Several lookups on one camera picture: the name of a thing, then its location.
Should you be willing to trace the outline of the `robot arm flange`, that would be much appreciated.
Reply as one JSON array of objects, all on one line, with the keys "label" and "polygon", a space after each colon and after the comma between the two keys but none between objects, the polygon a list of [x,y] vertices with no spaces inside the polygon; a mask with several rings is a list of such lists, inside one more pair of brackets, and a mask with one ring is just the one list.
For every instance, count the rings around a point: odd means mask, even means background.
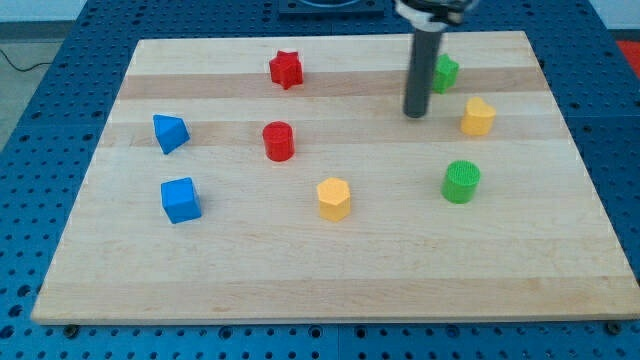
[{"label": "robot arm flange", "polygon": [[395,11],[416,30],[443,32],[459,26],[478,0],[395,0]]}]

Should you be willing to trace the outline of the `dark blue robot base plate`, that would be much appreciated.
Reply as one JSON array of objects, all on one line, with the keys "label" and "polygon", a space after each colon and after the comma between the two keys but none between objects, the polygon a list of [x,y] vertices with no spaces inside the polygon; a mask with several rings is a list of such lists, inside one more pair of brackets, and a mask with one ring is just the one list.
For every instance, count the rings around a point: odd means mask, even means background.
[{"label": "dark blue robot base plate", "polygon": [[277,0],[280,18],[301,16],[383,15],[384,0]]}]

